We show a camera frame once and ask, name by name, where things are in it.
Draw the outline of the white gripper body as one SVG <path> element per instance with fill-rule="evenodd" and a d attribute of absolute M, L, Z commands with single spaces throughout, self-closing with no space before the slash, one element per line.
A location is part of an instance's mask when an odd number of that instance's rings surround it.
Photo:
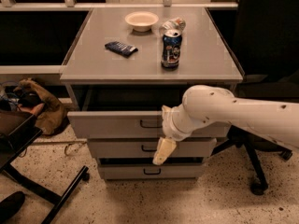
<path fill-rule="evenodd" d="M 170 112 L 162 112 L 163 132 L 167 138 L 182 141 L 194 131 L 194 124 L 183 105 L 171 107 Z"/>

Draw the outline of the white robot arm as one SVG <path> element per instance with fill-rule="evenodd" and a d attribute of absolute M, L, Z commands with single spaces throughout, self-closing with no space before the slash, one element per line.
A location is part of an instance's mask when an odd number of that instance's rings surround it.
<path fill-rule="evenodd" d="M 152 163 L 163 164 L 177 143 L 215 122 L 227 123 L 290 150 L 299 148 L 299 104 L 235 97 L 224 88 L 195 85 L 178 106 L 162 107 L 163 133 Z"/>

